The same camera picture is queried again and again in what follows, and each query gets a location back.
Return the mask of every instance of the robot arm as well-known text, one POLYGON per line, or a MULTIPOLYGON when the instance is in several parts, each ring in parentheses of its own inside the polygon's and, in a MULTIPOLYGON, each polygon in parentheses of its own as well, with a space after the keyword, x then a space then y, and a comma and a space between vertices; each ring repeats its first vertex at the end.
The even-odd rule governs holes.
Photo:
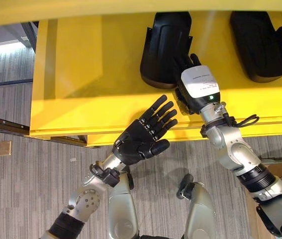
POLYGON ((210 140, 219 162, 234 173, 259 203, 257 212, 267 229, 282 237, 282 181, 261 164, 239 130, 259 117, 252 115, 241 123, 229 117, 209 68, 201 66, 194 54, 191 59, 192 62, 188 56, 175 59, 179 104, 187 114, 201 116, 204 121, 201 134, 210 140))
POLYGON ((140 238, 135 206, 130 192, 133 188, 132 176, 127 171, 120 174, 120 182, 110 191, 108 220, 110 239, 140 238))
MULTIPOLYGON (((68 205, 63 208, 42 239, 77 238, 90 215, 98 208, 101 195, 108 186, 114 187, 119 183, 120 173, 126 165, 151 158, 170 146, 166 139, 160 138, 177 124, 176 119, 171 120, 177 112, 176 110, 167 112, 173 107, 172 102, 168 102, 157 111, 166 99, 165 95, 161 96, 120 135, 114 143, 111 155, 105 161, 97 161, 90 166, 90 175, 85 177, 82 186, 72 193, 68 205)), ((112 200, 119 197, 119 189, 124 185, 126 183, 122 183, 122 186, 116 189, 112 200)))
POLYGON ((176 194, 190 200, 189 213, 182 239, 215 239, 216 212, 210 194, 203 184, 193 182, 191 174, 184 176, 176 194))

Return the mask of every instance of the black rubber palm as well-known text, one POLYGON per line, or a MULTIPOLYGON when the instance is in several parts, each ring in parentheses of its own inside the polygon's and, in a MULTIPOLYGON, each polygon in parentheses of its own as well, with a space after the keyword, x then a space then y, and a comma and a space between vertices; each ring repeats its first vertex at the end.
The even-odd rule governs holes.
POLYGON ((155 112, 166 100, 166 95, 162 95, 115 141, 112 152, 124 164, 132 165, 140 160, 151 158, 170 146, 167 139, 159 139, 177 124, 176 119, 170 120, 177 111, 167 112, 174 104, 170 101, 155 112))

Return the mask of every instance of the yellow table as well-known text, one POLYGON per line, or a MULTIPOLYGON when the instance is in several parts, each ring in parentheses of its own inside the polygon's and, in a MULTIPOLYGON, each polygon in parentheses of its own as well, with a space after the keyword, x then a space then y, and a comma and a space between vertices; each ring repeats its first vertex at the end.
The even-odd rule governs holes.
POLYGON ((0 0, 0 25, 81 15, 211 9, 282 11, 282 0, 0 0))
MULTIPOLYGON (((244 136, 282 134, 282 78, 259 84, 239 61, 229 25, 230 12, 191 12, 190 52, 209 66, 230 115, 258 114, 244 136)), ((270 13, 275 29, 282 13, 270 13)), ((88 145, 112 144, 161 94, 140 77, 146 27, 154 13, 97 15, 40 21, 33 80, 30 136, 88 135, 88 145)), ((202 139, 199 116, 178 113, 171 141, 202 139)))

